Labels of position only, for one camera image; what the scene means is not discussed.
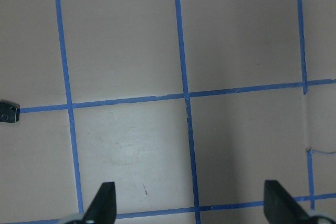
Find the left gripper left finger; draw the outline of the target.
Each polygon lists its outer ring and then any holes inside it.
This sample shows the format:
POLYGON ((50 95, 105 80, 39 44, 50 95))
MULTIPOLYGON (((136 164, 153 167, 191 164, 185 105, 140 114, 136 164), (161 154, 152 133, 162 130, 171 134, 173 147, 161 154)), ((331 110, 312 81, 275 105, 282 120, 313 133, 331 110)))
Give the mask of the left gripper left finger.
POLYGON ((117 202, 114 182, 101 184, 79 223, 114 224, 117 218, 117 202))

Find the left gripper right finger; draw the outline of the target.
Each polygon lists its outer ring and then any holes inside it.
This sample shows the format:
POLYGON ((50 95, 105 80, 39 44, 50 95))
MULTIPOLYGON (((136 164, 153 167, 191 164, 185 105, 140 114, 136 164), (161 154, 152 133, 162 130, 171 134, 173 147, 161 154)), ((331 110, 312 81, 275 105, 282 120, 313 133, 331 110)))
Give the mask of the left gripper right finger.
POLYGON ((264 215, 270 224, 310 223, 310 216, 277 180, 264 182, 264 215))

